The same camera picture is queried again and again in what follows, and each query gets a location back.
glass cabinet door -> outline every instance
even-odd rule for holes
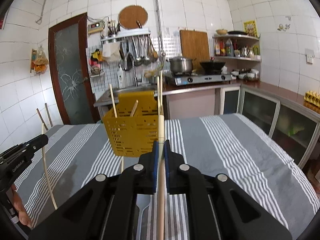
[[[276,105],[276,102],[245,91],[242,114],[269,135]]]
[[[316,122],[281,105],[272,139],[298,165],[312,139]]]
[[[225,90],[224,93],[224,101],[223,110],[221,114],[233,114],[238,111],[238,103],[239,103],[239,89],[237,90]]]

yellow plastic basket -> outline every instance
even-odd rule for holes
[[[136,100],[137,110],[130,117]],[[151,152],[153,141],[158,140],[158,110],[153,91],[119,94],[116,105],[118,118],[113,108],[103,117],[115,155],[140,157]]]

gray striped cloth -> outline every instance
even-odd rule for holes
[[[55,126],[47,135],[48,173],[58,206],[95,175],[119,173],[120,157],[113,154],[103,125]],[[203,174],[227,174],[284,225],[293,239],[319,208],[312,186],[292,158],[242,115],[168,120],[165,136],[172,151]],[[124,164],[129,167],[137,162],[138,158],[125,158]],[[40,151],[15,183],[33,225],[54,211]],[[143,213],[143,240],[156,240],[156,197],[151,196]],[[165,194],[165,239],[189,239],[185,195]]]

bottle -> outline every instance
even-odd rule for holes
[[[227,40],[227,43],[226,43],[226,54],[229,57],[234,57],[233,45],[232,45],[231,39]]]
[[[214,53],[215,53],[216,56],[220,56],[220,45],[219,45],[219,42],[216,39],[213,39],[213,41],[214,41]]]
[[[226,48],[224,45],[224,41],[220,41],[220,56],[225,56],[226,55]]]

door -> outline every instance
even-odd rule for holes
[[[64,124],[95,123],[85,48],[87,14],[81,14],[49,29],[49,61],[54,95]]]
[[[294,162],[303,167],[303,158],[312,140],[317,123],[298,112],[281,105],[272,139],[289,154]]]
[[[240,87],[222,88],[220,101],[220,114],[233,114],[238,112]]]
[[[280,101],[243,89],[240,113],[258,125],[267,135],[272,136],[279,105]]]

